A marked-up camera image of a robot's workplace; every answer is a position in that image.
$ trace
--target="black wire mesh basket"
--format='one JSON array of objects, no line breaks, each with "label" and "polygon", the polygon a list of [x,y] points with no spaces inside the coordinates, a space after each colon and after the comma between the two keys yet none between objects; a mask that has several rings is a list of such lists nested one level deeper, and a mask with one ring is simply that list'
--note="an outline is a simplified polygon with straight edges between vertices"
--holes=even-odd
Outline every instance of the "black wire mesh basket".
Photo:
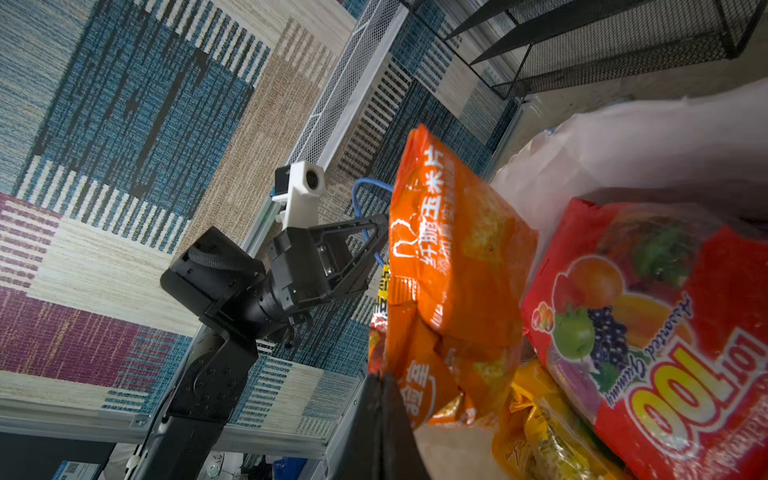
[{"label": "black wire mesh basket", "polygon": [[[511,2],[521,24],[572,0]],[[651,0],[525,49],[502,96],[596,81],[741,55],[768,0]]]}]

